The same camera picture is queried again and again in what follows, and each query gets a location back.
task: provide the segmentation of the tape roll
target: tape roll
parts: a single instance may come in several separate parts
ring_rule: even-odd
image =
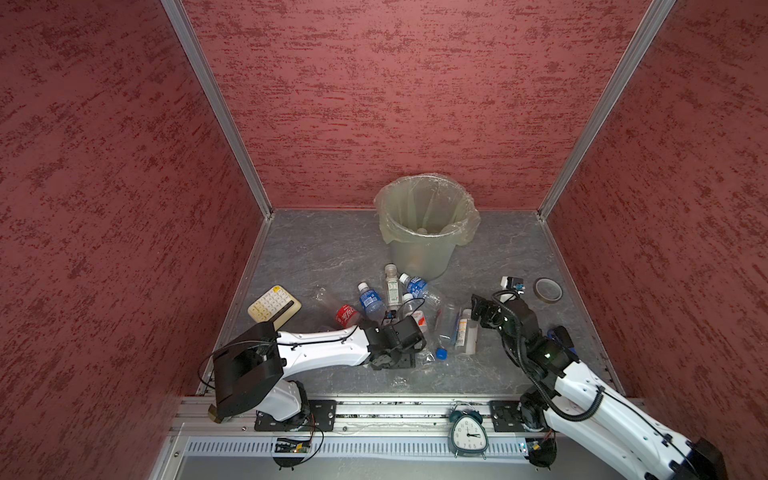
[[[533,282],[533,293],[542,302],[557,303],[563,298],[563,287],[551,278],[542,277]]]

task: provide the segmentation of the trash can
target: trash can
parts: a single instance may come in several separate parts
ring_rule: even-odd
[[[480,224],[472,196],[441,174],[400,177],[373,203],[397,270],[424,280],[442,275],[454,247],[471,242]]]

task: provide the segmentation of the calculator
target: calculator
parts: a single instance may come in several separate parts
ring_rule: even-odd
[[[288,290],[275,285],[248,307],[248,315],[256,323],[272,322],[275,330],[279,329],[301,308],[299,300]]]

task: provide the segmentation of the clock face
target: clock face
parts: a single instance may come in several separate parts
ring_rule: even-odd
[[[485,430],[469,416],[463,416],[456,422],[451,438],[457,449],[468,452],[483,452],[488,448]]]

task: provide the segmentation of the mounting plate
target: mounting plate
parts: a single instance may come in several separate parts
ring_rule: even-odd
[[[520,402],[491,400],[488,404],[491,406],[491,420],[495,432],[526,432],[520,423]]]
[[[310,400],[310,415],[315,416],[315,424],[324,432],[331,432],[336,421],[336,400]],[[307,424],[296,427],[294,424],[278,422],[270,414],[258,412],[253,430],[256,432],[308,432],[312,427]]]

